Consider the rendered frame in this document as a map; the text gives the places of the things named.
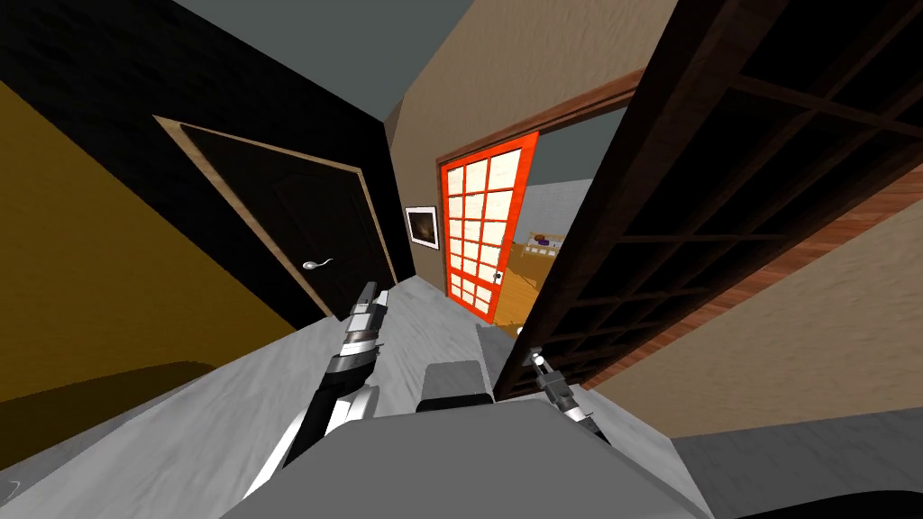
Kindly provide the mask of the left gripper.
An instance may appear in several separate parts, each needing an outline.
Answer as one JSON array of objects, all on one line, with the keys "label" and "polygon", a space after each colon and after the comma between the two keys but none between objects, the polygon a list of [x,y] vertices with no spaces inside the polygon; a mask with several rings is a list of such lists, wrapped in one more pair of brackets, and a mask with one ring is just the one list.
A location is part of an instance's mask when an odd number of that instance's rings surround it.
[{"label": "left gripper", "polygon": [[369,282],[352,309],[349,334],[377,336],[387,310],[388,290],[382,290],[378,295],[378,283]]}]

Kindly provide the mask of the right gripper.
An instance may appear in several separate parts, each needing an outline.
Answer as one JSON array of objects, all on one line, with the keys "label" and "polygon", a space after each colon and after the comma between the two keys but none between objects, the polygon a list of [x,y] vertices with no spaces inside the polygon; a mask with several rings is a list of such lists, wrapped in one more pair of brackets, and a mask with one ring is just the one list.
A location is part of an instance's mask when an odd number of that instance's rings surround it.
[{"label": "right gripper", "polygon": [[553,405],[576,405],[570,386],[560,371],[546,362],[536,364],[537,384]]}]

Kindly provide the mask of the white framed dark picture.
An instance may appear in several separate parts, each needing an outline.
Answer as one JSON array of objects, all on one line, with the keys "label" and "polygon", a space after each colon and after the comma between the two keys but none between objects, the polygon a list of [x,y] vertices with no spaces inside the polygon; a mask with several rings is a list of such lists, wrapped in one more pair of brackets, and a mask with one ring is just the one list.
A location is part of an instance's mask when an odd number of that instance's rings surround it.
[{"label": "white framed dark picture", "polygon": [[411,242],[433,250],[440,249],[438,213],[433,206],[409,206],[405,209]]}]

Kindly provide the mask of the black door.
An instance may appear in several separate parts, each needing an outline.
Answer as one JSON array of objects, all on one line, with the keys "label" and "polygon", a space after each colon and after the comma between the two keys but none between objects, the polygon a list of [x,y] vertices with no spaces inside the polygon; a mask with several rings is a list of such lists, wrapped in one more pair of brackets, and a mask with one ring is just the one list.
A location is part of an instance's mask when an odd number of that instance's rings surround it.
[{"label": "black door", "polygon": [[[397,276],[361,172],[328,159],[181,124],[206,173],[296,281],[344,319],[371,282]],[[315,270],[309,260],[333,260]]]}]

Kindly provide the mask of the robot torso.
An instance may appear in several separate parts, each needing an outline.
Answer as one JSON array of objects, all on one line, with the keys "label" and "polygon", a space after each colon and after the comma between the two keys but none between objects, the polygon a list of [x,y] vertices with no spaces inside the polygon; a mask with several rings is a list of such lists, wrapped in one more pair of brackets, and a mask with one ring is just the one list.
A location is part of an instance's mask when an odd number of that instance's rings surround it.
[{"label": "robot torso", "polygon": [[221,519],[701,519],[547,397],[422,400],[340,425]]}]

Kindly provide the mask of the orange lattice door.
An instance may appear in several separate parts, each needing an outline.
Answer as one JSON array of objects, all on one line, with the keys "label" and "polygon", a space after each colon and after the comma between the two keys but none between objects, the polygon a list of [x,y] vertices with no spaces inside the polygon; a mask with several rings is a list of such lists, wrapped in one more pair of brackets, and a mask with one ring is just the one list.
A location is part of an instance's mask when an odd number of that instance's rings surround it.
[{"label": "orange lattice door", "polygon": [[[539,133],[440,166],[446,293],[493,324]],[[494,274],[502,271],[500,283]]]}]

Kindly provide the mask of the pale wooden shelf unit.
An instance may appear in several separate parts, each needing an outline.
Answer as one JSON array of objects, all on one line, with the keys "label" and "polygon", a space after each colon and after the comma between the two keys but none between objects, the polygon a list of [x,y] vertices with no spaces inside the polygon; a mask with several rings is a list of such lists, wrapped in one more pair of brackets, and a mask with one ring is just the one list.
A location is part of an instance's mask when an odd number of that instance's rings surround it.
[{"label": "pale wooden shelf unit", "polygon": [[565,238],[566,234],[531,232],[524,245],[523,254],[555,257]]}]

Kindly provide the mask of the dark brown lattice door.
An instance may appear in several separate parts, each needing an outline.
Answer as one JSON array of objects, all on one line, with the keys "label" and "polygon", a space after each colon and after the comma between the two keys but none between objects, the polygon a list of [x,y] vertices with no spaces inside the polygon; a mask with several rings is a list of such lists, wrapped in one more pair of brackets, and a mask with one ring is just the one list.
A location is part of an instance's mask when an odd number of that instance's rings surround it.
[{"label": "dark brown lattice door", "polygon": [[923,163],[923,0],[678,0],[493,387],[582,384]]}]

